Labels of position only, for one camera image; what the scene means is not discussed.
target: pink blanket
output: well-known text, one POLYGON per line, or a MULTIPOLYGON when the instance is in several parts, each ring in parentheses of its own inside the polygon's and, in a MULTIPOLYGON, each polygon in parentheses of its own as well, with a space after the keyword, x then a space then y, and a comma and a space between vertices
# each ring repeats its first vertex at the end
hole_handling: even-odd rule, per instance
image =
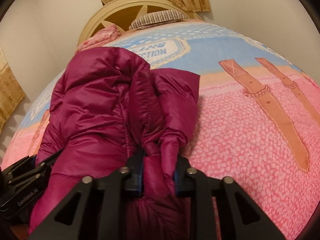
POLYGON ((115 24, 108 26, 98 31, 94 36, 82 42, 76 52, 80 52, 86 49, 92 49, 96 47, 102 47, 103 45, 116 40, 121 36, 120 31, 115 24))

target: bed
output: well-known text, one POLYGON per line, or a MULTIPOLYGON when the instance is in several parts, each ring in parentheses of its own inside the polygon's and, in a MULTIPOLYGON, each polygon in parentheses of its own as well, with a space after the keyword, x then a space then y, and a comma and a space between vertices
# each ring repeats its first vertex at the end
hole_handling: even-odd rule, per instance
MULTIPOLYGON (((89 20, 79 43, 111 24, 123 36, 105 46, 128 49, 151 69, 201 75, 198 123, 184 156, 208 176, 235 178, 285 237, 296 239, 320 199, 319 146, 314 140, 320 134, 317 84, 263 44, 203 22, 166 0, 116 0, 89 20), (189 20, 127 31, 133 19, 167 9, 189 20)), ((2 169, 37 153, 61 75, 33 103, 2 169)))

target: brown belt graphic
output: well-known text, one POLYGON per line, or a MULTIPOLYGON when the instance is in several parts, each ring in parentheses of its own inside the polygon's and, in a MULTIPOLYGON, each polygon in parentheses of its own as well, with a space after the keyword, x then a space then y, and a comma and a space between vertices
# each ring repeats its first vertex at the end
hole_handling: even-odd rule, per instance
POLYGON ((289 88, 292 93, 295 94, 297 99, 300 100, 300 102, 303 104, 305 109, 311 114, 312 118, 318 123, 320 126, 320 115, 316 111, 316 109, 313 107, 313 105, 309 102, 308 98, 304 95, 304 93, 299 89, 296 82, 292 81, 290 78, 288 78, 286 75, 284 75, 282 72, 280 72, 275 65, 273 65, 271 62, 269 62, 265 58, 256 58, 256 60, 263 65, 267 70, 269 70, 273 75, 275 75, 277 78, 279 78, 282 83, 289 88))
POLYGON ((34 134, 33 137, 32 137, 31 145, 30 145, 30 147, 29 147, 29 149, 28 149, 28 155, 29 155, 29 156, 30 156, 30 155, 34 155, 34 154, 37 154, 38 151, 39 151, 41 142, 38 143, 38 145, 37 145, 36 149, 34 150, 34 152, 31 152, 34 144, 36 143, 36 140, 37 140, 37 139, 39 138, 39 136, 40 136, 40 131, 41 131, 41 129, 42 129, 45 121, 46 121, 47 118, 49 117, 49 114, 50 114, 50 111, 49 111, 49 110, 44 111, 44 114, 43 114, 43 116, 42 116, 42 119, 41 119, 41 121, 40 121, 40 124, 39 124, 39 126, 38 126, 35 134, 34 134))
POLYGON ((286 140, 287 145, 291 149, 299 168, 304 172, 308 172, 308 150, 301 141, 292 120, 284 112, 276 98, 270 93, 269 87, 261 84, 257 79, 239 66, 233 59, 221 61, 219 64, 239 84, 246 88, 247 93, 245 93, 245 95, 256 100, 261 109, 275 124, 286 140))

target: headboard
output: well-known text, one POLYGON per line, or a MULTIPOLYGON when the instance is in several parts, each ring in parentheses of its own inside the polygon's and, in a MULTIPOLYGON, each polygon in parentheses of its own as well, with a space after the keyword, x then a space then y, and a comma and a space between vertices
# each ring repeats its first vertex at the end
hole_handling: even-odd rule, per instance
POLYGON ((147 13, 163 10, 176 10, 190 19, 201 19, 198 14, 184 11, 168 0, 113 0, 88 21, 79 37, 78 44, 111 24, 116 24, 120 32, 125 32, 129 30, 134 19, 147 13))

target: pillow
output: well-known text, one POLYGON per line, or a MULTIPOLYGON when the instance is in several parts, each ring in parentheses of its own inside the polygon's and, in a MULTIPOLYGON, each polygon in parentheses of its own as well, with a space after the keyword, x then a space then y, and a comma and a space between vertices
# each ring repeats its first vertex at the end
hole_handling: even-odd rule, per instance
POLYGON ((176 10, 166 10, 166 11, 148 13, 138 19, 135 19, 131 23, 129 30, 139 29, 143 26, 153 25, 158 23, 180 21, 183 19, 188 19, 188 17, 176 10))

